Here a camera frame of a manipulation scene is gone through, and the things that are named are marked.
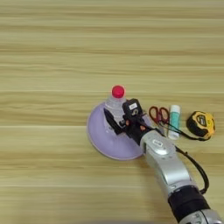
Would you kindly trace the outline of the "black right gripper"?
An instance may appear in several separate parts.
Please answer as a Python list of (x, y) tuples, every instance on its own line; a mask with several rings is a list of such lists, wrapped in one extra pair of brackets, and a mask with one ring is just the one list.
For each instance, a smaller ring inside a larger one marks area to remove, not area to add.
[(144, 113), (143, 115), (128, 116), (124, 115), (123, 120), (119, 118), (118, 121), (114, 118), (109, 110), (103, 109), (107, 123), (113, 131), (120, 135), (125, 133), (129, 138), (133, 139), (137, 144), (140, 144), (141, 139), (145, 134), (152, 130), (151, 119)]

